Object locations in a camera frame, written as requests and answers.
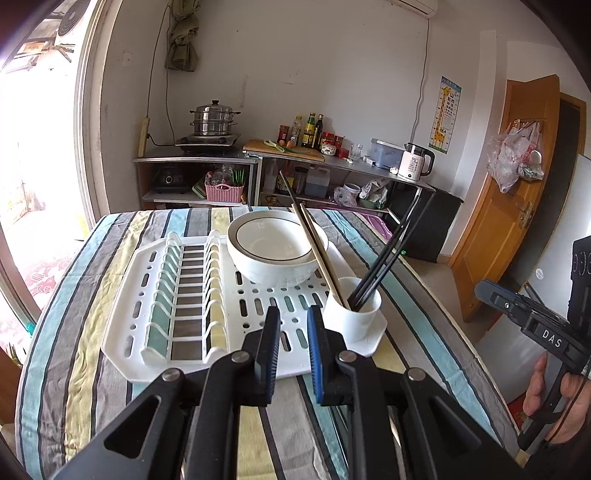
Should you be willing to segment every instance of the giraffe poster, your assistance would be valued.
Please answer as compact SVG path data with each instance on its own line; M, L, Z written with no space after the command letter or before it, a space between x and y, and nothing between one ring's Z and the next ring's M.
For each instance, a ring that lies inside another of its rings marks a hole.
M461 91L461 87L451 80L441 77L439 100L437 101L429 147L443 153L447 153L449 142L452 140L453 125L456 123L457 106L460 104Z

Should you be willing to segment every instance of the air conditioner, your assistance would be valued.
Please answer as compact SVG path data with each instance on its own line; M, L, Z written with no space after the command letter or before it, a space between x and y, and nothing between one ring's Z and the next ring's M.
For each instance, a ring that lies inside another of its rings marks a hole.
M393 5L406 8L424 18L431 18L437 13L439 0L388 0Z

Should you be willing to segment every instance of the chopsticks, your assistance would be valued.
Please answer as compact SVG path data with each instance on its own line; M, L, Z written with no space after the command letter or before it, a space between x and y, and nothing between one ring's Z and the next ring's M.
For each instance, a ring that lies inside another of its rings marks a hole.
M292 201L291 207L294 209L294 213L300 222L301 227L304 229L306 238L312 247L312 251L314 252L314 256L316 257L316 261L318 262L318 266L320 267L320 271L326 280L326 284L328 285L330 292L341 306L349 309L347 298L340 289L339 277L336 276L335 269L333 268L332 263L330 263L330 259L324 250L324 246L322 245L320 237L318 236L318 232L314 227L314 221L312 220L311 215L296 198L290 184L285 178L285 175L283 175L283 172L280 171L279 174L281 175L281 178L287 187L287 191L289 192Z
M384 279L384 277L388 274L390 269L394 266L394 263L396 262L396 260L400 256L400 253L402 253L402 250L404 250L404 246L408 242L408 239L413 234L414 229L417 227L419 221L423 217L423 214L427 211L427 209L431 205L431 201L434 198L435 198L435 195L431 195L431 197L428 199L427 204L425 205L425 207L422 209L421 213L419 214L417 221L410 228L408 233L405 235L404 239L402 239L402 242L400 243L400 247L398 247L394 256L386 264L385 263L386 259L388 258L391 251L394 249L394 246L395 246L396 242L398 241L398 238L400 237L401 232L403 232L404 228L409 224L410 219L406 218L406 221L404 222L404 227L402 224L398 225L397 229L394 231L394 234L392 235L392 238L384 246L384 249L382 250L380 255L377 257L376 261L371 266L368 273L364 276L363 280L359 283L359 285L355 289L355 291L349 296L348 301L349 301L349 305L351 306L351 310L353 310L354 312L360 311L360 309L363 307L363 305L365 305L365 302L367 302L369 300L369 298L371 297L371 295L374 294L375 290L382 283L382 280Z

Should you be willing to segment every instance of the plastic wrap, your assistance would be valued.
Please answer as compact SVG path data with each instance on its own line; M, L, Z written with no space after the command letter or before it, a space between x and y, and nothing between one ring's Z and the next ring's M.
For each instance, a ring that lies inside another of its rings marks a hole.
M486 144L486 168L502 193L507 193L519 177L541 180L544 172L539 156L531 153L541 144L541 124L515 121L506 134L494 135Z

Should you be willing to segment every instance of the bottle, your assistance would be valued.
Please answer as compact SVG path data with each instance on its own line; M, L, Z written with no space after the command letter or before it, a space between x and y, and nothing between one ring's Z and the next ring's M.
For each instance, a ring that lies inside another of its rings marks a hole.
M318 121L316 122L316 126L314 127L314 139L312 140L312 148L315 150L320 150L320 137L322 136L322 127L323 122L322 119L324 115L318 116Z
M300 135L301 135L301 115L296 115L294 124L291 127L291 138L290 138L290 140L294 143L294 145L296 147L299 146Z
M301 136L301 146L306 148L312 148L314 146L314 128L316 127L316 114L312 112L308 121L306 122L306 128L304 128L304 134Z

